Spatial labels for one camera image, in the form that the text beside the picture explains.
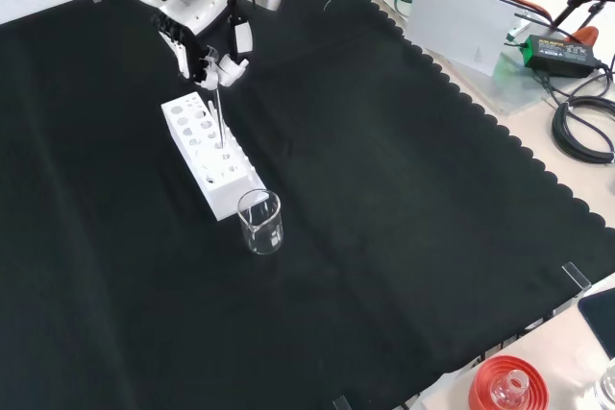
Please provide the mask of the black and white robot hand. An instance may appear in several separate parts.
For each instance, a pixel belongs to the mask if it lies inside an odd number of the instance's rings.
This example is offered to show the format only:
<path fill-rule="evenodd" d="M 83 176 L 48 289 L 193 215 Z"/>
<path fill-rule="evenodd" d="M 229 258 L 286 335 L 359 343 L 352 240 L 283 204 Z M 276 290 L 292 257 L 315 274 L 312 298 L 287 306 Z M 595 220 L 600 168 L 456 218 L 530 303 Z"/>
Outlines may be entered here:
<path fill-rule="evenodd" d="M 174 54 L 180 75 L 201 88 L 229 87 L 249 65 L 252 29 L 236 0 L 172 0 L 154 16 L 153 25 Z M 231 28 L 224 56 L 203 42 L 220 26 Z"/>

